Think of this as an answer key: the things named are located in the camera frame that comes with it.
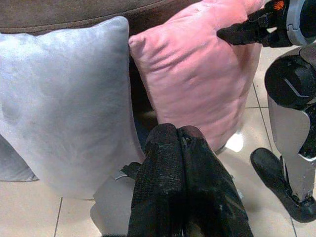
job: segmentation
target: cushion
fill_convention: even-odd
[[[38,180],[29,166],[0,135],[0,181]]]
[[[159,123],[193,125],[218,150],[237,130],[261,46],[231,46],[217,30],[242,22],[263,0],[203,0],[129,39]]]
[[[167,21],[199,0],[1,0],[0,32],[40,35],[64,28],[88,27],[114,16],[124,16],[130,34]],[[135,113],[151,111],[145,88],[131,60],[130,78]]]
[[[0,134],[60,195],[88,199],[142,161],[128,77],[128,21],[41,36],[0,34]]]

